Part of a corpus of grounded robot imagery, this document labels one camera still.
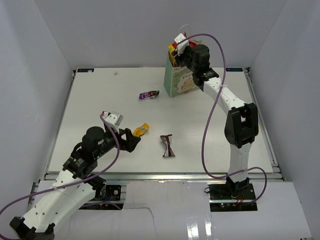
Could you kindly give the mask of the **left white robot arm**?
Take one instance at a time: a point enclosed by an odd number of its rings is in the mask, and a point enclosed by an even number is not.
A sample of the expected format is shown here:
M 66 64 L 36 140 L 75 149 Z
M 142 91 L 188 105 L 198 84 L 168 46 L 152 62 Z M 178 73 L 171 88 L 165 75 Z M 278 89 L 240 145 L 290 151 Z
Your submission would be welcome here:
M 90 200 L 105 196 L 105 180 L 93 174 L 98 159 L 112 149 L 131 153 L 141 138 L 130 129 L 116 132 L 107 127 L 90 127 L 52 184 L 52 190 L 27 213 L 14 217 L 10 226 L 21 240 L 52 240 L 61 224 Z

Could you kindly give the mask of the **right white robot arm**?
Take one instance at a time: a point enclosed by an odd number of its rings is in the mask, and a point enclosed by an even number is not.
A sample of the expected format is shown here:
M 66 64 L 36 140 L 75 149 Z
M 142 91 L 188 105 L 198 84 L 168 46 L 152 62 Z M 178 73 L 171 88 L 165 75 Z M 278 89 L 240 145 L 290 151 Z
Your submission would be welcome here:
M 226 195 L 236 200 L 249 187 L 249 152 L 259 133 L 258 108 L 232 93 L 217 72 L 210 67 L 210 51 L 206 45 L 194 47 L 178 44 L 172 55 L 178 66 L 192 72 L 194 84 L 214 99 L 226 114 L 224 135 L 230 145 L 230 164 L 226 176 Z

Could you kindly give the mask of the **purple candy bar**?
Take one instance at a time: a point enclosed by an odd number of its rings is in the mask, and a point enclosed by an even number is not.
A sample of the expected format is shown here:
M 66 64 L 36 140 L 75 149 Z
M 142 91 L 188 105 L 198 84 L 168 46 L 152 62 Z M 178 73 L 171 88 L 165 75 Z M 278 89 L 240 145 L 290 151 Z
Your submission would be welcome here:
M 151 90 L 139 94 L 139 100 L 154 99 L 159 95 L 159 90 Z

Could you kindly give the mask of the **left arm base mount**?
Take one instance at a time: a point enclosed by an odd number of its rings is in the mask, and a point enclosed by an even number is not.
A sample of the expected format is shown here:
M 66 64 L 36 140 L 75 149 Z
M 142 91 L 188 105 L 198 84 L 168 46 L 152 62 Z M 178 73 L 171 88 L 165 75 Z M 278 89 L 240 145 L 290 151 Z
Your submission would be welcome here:
M 121 192 L 121 185 L 104 185 L 100 190 L 96 191 L 94 200 L 102 202 L 119 201 Z

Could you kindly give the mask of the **yellow candy pack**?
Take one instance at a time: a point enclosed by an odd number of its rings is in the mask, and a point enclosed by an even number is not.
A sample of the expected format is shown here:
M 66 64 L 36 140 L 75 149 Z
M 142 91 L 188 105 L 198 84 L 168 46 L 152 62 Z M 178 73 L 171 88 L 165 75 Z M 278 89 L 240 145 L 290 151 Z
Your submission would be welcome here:
M 178 67 L 178 63 L 174 58 L 174 55 L 173 55 L 174 51 L 175 51 L 175 45 L 169 44 L 168 45 L 168 58 L 169 58 L 169 61 L 172 65 L 172 67 L 176 68 L 176 67 Z
M 135 137 L 141 137 L 143 136 L 145 133 L 148 132 L 148 130 L 150 129 L 149 125 L 147 123 L 144 123 L 143 125 L 137 127 L 132 135 L 135 136 Z

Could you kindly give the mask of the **green paper gift bag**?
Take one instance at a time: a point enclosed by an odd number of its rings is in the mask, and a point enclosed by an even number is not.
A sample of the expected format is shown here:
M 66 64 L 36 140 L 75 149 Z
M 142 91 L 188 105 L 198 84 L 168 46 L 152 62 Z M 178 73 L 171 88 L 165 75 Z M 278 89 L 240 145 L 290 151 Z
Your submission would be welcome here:
M 163 85 L 170 98 L 199 89 L 193 81 L 192 72 L 187 67 L 172 67 L 169 55 L 166 59 Z

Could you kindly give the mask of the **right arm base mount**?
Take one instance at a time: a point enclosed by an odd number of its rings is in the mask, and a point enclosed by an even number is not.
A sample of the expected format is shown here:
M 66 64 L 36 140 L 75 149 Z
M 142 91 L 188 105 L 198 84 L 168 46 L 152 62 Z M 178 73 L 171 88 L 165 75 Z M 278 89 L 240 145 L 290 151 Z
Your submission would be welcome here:
M 255 212 L 258 210 L 256 202 L 250 204 L 256 199 L 251 183 L 239 193 L 231 193 L 226 184 L 209 184 L 204 192 L 209 195 L 209 206 L 212 213 Z

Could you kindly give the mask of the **brown white candy bar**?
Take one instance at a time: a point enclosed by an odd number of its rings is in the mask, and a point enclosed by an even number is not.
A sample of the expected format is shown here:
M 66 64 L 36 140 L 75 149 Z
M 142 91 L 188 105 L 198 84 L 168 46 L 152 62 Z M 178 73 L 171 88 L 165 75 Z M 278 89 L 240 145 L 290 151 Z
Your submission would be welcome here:
M 171 148 L 172 137 L 172 134 L 160 135 L 160 139 L 165 145 L 165 151 L 162 155 L 163 158 L 174 158 L 176 156 Z

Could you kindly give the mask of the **red snack bag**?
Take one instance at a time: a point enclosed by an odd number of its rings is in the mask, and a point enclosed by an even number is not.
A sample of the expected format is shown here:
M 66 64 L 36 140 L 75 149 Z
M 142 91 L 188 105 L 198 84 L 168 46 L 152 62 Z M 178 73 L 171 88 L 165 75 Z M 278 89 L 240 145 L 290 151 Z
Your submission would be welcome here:
M 189 43 L 189 46 L 191 47 L 191 48 L 194 48 L 197 44 L 198 44 L 198 42 L 197 41 L 195 41 L 195 40 L 188 40 L 188 43 Z

